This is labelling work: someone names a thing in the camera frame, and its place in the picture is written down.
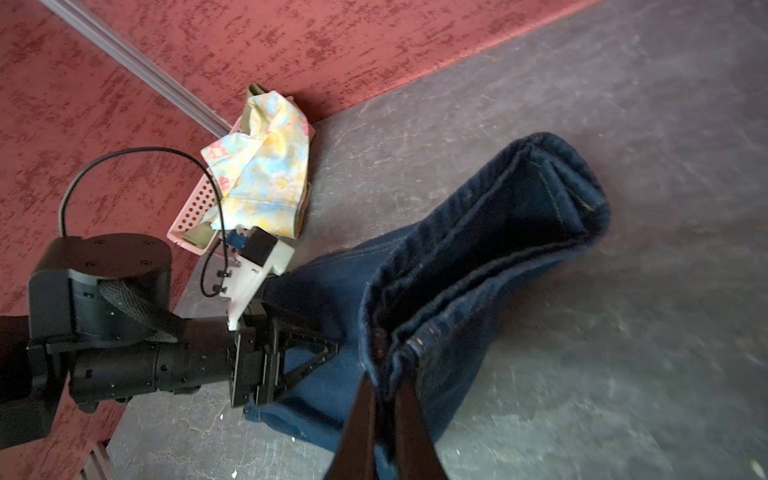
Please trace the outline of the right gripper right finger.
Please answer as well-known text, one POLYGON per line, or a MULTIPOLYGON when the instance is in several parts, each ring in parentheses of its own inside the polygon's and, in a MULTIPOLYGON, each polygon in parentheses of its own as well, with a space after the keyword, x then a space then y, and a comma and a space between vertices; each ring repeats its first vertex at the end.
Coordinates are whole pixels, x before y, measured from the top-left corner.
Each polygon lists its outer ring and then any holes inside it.
POLYGON ((395 453, 399 479, 447 480, 436 454, 415 389, 415 380, 404 380, 395 395, 395 453))

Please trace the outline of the blue denim skirt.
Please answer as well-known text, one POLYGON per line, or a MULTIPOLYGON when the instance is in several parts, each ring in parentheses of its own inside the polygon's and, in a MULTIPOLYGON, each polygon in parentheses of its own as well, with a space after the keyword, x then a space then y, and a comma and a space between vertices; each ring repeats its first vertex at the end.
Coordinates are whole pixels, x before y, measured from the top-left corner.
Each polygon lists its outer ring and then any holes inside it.
POLYGON ((394 400, 415 380, 434 443, 467 395, 508 295, 597 243, 606 195, 564 139, 506 146, 425 219, 267 281, 267 303, 318 324, 339 353, 246 419, 329 450, 361 377, 374 386, 376 479, 399 479, 394 400))

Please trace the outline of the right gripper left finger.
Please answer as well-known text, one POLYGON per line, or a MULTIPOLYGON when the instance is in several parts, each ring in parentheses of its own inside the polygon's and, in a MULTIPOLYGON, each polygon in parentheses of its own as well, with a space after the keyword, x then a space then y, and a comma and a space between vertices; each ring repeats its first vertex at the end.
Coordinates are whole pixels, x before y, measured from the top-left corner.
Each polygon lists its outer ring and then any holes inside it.
POLYGON ((326 480, 373 480, 375 466, 377 399, 367 374, 361 377, 326 480))

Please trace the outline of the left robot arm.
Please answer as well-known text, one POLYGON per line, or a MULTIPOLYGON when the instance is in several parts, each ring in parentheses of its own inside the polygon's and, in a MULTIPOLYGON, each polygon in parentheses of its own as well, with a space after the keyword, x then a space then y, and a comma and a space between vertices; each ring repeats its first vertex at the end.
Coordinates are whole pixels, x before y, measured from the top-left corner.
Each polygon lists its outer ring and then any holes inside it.
POLYGON ((63 395, 86 413, 157 391, 225 382, 233 407, 273 403, 339 350, 318 326, 252 306, 282 274, 290 245, 261 229, 234 235, 221 273, 222 317, 171 312, 172 255, 163 241, 120 233, 62 237, 28 282, 29 312, 1 321, 1 445, 48 436, 63 395))

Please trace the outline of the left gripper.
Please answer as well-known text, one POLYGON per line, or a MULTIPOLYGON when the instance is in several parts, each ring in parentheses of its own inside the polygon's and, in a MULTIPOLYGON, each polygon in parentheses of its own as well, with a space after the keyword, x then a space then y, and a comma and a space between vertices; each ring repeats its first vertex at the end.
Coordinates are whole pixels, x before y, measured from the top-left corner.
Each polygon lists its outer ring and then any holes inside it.
POLYGON ((339 353, 337 341, 277 319, 274 305, 262 302, 261 307, 263 313, 244 314, 235 332, 233 408, 276 402, 339 353))

